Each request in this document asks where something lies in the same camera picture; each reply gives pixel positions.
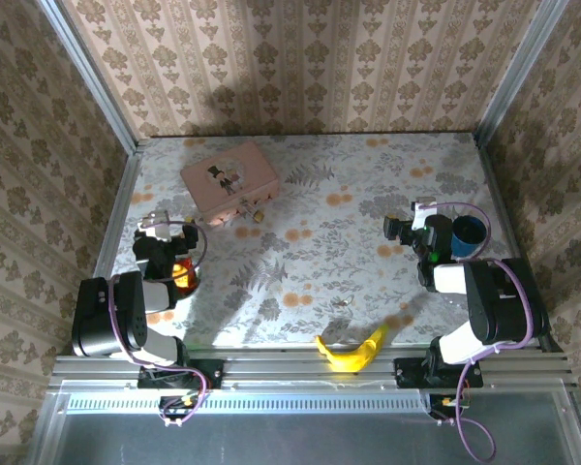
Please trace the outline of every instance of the beige damask wallpaper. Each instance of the beige damask wallpaper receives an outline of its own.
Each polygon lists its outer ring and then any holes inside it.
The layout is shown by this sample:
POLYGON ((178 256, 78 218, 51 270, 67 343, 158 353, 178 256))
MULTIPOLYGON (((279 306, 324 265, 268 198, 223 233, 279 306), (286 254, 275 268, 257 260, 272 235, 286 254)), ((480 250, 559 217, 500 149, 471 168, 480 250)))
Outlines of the beige damask wallpaper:
POLYGON ((538 0, 62 0, 139 138, 474 129, 538 0))
POLYGON ((0 0, 0 463, 31 438, 125 157, 36 4, 0 0))
POLYGON ((581 384, 581 1, 569 2, 489 153, 581 384))

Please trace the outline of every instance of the pink box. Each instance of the pink box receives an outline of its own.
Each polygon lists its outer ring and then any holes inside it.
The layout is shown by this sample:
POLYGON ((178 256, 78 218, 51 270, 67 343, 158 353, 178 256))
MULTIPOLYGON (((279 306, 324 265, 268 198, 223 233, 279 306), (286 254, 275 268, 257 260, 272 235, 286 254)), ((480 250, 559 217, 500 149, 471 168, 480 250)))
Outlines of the pink box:
POLYGON ((258 146, 245 142, 184 168, 181 177, 204 221, 219 225, 278 196, 280 183, 258 146))

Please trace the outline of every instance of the aluminum frame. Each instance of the aluminum frame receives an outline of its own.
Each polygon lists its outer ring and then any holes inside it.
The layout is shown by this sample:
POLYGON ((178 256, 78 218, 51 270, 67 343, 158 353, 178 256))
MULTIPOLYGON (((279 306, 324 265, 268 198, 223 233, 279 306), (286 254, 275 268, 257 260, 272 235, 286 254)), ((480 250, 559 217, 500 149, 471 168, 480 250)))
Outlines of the aluminum frame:
POLYGON ((517 48, 499 88, 474 132, 479 147, 486 147, 525 82, 542 48, 562 17, 568 0, 543 0, 517 48))
POLYGON ((107 122, 114 131, 128 156, 136 152, 138 141, 122 111, 107 89, 99 69, 88 53, 83 40, 73 25, 69 14, 65 11, 61 1, 39 0, 39 4, 60 38, 63 46, 69 53, 74 65, 81 74, 88 90, 90 90, 97 105, 107 118, 107 122))
POLYGON ((125 170, 123 171, 123 176, 121 177, 120 185, 116 192, 114 206, 112 207, 112 212, 107 222, 106 235, 104 235, 104 241, 99 251, 99 258, 97 259, 97 264, 95 264, 94 277, 102 276, 109 278, 114 267, 120 237, 129 211, 129 203, 139 175, 142 150, 143 148, 139 146, 134 156, 127 159, 125 170))
POLYGON ((502 230, 504 231, 505 241, 508 248, 512 252, 512 255, 516 258, 522 257, 521 249, 516 241, 516 235, 514 235, 514 228, 510 222, 510 217, 507 214, 505 208, 504 198, 500 192, 500 187, 497 182, 497 177, 493 171, 493 166, 491 165, 491 160, 488 156, 486 148, 480 147, 476 142, 476 148, 478 151, 478 156, 480 158, 480 163, 484 169, 484 176, 486 177, 486 183, 488 184, 488 190, 491 193, 491 199, 495 205, 495 210, 497 212, 497 217, 499 219, 502 230))
MULTIPOLYGON (((334 373, 327 360, 314 348, 297 349, 199 349, 192 358, 218 357, 226 361, 224 380, 214 399, 389 399, 416 393, 452 393, 453 389, 399 389, 392 373, 396 357, 424 357, 427 345, 384 348, 363 371, 334 373)), ((484 387, 482 393, 551 393, 558 411, 570 453, 581 463, 581 414, 577 407, 576 377, 568 367, 566 355, 544 353, 530 346, 519 351, 502 351, 480 362, 484 387)), ((90 408, 99 409, 99 400, 128 399, 148 401, 161 395, 184 394, 180 389, 137 389, 139 368, 127 361, 109 358, 60 356, 41 411, 31 444, 28 463, 53 463, 60 444, 60 431, 70 415, 72 397, 91 400, 90 408)), ((78 404, 77 414, 86 406, 78 404)))

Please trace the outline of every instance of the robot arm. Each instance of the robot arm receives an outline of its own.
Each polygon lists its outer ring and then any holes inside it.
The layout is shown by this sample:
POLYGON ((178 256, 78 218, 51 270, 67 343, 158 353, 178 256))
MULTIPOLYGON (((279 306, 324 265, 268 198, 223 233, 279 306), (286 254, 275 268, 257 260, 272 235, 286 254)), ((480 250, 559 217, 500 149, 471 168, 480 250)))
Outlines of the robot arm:
MULTIPOLYGON (((532 308, 533 337, 548 331, 548 315, 534 277, 523 259, 505 259, 519 279, 532 308)), ((444 264, 434 268, 437 292, 467 295, 469 320, 439 340, 448 364, 465 363, 498 342, 520 342, 527 324, 521 296, 504 271, 489 261, 444 264)))
MULTIPOLYGON (((433 200, 412 203, 413 220, 385 217, 389 240, 411 246, 418 257, 417 278, 429 292, 467 296, 469 320, 448 335, 435 338, 425 359, 396 359, 401 388, 455 388, 462 364, 504 342, 521 342, 527 320, 521 296, 505 271, 490 260, 452 259, 452 221, 431 208, 433 200)), ((548 331, 548 317, 531 270, 522 259, 505 264, 521 282, 533 316, 533 337, 548 331)))
MULTIPOLYGON (((163 336, 146 325, 145 311, 169 306, 168 288, 143 283, 139 271, 123 273, 114 286, 118 329, 129 351, 139 360, 163 366, 185 366, 187 353, 178 338, 163 336)), ((105 278, 82 281, 72 329, 74 352, 79 357, 121 357, 107 310, 105 278)))

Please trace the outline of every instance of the table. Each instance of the table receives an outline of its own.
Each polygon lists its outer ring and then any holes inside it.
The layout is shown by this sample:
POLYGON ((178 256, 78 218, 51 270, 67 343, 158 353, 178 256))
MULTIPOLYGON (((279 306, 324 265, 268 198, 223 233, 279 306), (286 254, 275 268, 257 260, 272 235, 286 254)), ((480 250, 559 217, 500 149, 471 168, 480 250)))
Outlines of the table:
POLYGON ((239 217, 205 227, 199 289, 147 318, 188 347, 312 345, 317 334, 350 344, 388 316, 388 344, 450 332, 467 320, 465 298, 427 293, 411 249, 382 233, 383 215, 411 218, 417 197, 480 206, 493 228, 484 256, 512 255, 470 134, 172 138, 145 147, 113 272, 137 269, 131 248, 142 216, 166 209, 172 219, 199 218, 183 167, 249 139, 278 173, 279 198, 262 207, 259 225, 239 217))

